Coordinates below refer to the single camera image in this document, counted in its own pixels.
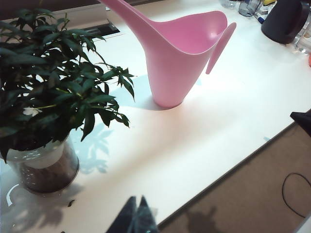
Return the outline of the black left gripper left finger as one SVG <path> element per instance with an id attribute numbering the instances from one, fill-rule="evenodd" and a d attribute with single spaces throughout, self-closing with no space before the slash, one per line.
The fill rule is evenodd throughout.
<path id="1" fill-rule="evenodd" d="M 131 196 L 120 212 L 118 233 L 131 233 L 133 219 L 137 210 L 136 197 Z"/>

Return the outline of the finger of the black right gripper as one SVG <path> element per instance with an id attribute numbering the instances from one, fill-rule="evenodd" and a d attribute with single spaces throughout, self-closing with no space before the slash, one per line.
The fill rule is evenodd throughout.
<path id="1" fill-rule="evenodd" d="M 292 112 L 290 117 L 311 136 L 311 113 L 310 112 Z"/>

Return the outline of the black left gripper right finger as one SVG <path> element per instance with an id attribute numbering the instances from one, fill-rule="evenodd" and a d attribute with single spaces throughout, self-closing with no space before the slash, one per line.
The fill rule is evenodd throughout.
<path id="1" fill-rule="evenodd" d="M 144 196 L 141 197 L 133 220 L 133 233 L 157 233 L 158 227 Z"/>

